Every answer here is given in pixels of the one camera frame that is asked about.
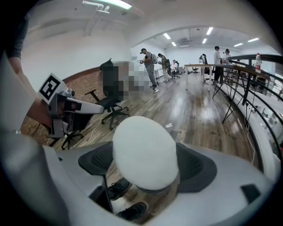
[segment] floor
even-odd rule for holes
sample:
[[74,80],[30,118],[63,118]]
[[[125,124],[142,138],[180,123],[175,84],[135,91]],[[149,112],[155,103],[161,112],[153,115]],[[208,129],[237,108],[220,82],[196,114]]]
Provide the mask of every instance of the floor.
[[[148,89],[138,99],[127,100],[122,106],[130,107],[131,116],[144,116],[161,124],[176,142],[199,145],[252,161],[253,150],[247,139],[241,115],[234,111],[225,123],[222,123],[229,106],[223,93],[218,92],[212,99],[214,87],[209,92],[208,84],[202,83],[202,76],[199,75],[189,75],[188,90],[185,90],[185,74],[181,75],[180,79],[176,78],[168,83],[163,80],[163,77],[159,79],[162,87],[157,94]],[[115,130],[110,131],[107,123],[100,124],[106,114],[92,118],[91,125],[83,131],[84,138],[74,147],[111,141]],[[118,125],[124,118],[118,117],[115,124]],[[166,128],[169,123],[172,123],[172,127]],[[59,150],[60,146],[61,142],[58,142],[54,148]],[[121,177],[112,163],[107,173],[108,185]],[[148,213],[136,221],[143,224],[174,200],[177,185],[178,178],[158,194],[142,192],[133,185],[124,197],[112,202],[114,212],[124,210],[136,202],[146,202],[149,205]]]

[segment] chair armrest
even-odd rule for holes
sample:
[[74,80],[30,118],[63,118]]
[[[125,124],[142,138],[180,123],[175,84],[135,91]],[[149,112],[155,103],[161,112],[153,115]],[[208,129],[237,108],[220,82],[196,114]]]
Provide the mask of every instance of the chair armrest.
[[96,91],[96,89],[87,92],[85,95],[91,94],[94,97],[94,99],[98,102],[99,98],[95,95],[94,91]]

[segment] brick wall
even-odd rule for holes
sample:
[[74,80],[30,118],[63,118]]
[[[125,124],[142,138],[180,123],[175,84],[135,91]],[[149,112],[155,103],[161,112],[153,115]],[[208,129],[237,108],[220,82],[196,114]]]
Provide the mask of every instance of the brick wall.
[[[101,84],[98,83],[98,76],[98,68],[92,68],[70,76],[64,79],[63,81],[66,83],[69,89],[75,91],[76,99],[95,103],[96,100],[90,94],[85,95],[85,93],[96,89],[95,94],[97,95],[97,97],[99,99],[104,97],[102,86],[100,86]],[[26,117],[22,124],[21,131],[25,135],[32,136],[34,139],[36,139],[39,143],[43,145],[50,145],[54,140],[47,138],[48,132],[44,126],[39,125],[38,127],[38,125],[38,122],[34,121],[29,117]]]

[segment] shoe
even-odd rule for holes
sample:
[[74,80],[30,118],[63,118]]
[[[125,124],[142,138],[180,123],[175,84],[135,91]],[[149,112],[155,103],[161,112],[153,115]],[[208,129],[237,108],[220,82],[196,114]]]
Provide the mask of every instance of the shoe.
[[122,197],[132,186],[125,178],[121,178],[116,183],[111,184],[108,188],[109,198],[114,201]]
[[141,218],[146,214],[148,207],[145,203],[139,202],[132,205],[130,208],[121,211],[117,214],[118,217],[121,217],[125,220],[132,221],[138,218]]
[[157,93],[158,92],[158,89],[155,87],[153,88],[153,93]]

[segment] fluorescent light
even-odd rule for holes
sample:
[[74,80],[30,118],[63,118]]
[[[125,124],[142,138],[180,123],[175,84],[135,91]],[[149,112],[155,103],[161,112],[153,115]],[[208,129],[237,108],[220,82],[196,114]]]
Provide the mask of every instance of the fluorescent light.
[[234,47],[237,47],[237,46],[239,46],[239,45],[242,45],[243,43],[239,43],[239,44],[237,44],[237,45],[234,45]]
[[165,34],[163,34],[167,39],[171,39],[171,37],[167,34],[167,33],[165,33]]
[[[96,2],[105,2],[105,3],[113,4],[113,5],[122,7],[124,9],[131,9],[132,8],[132,6],[130,4],[128,4],[127,2],[123,2],[121,0],[95,0],[95,1]],[[83,4],[93,5],[94,2],[83,0]]]
[[207,35],[211,34],[213,27],[208,28]]
[[254,38],[254,39],[248,40],[248,42],[256,41],[256,40],[259,40],[259,38]]

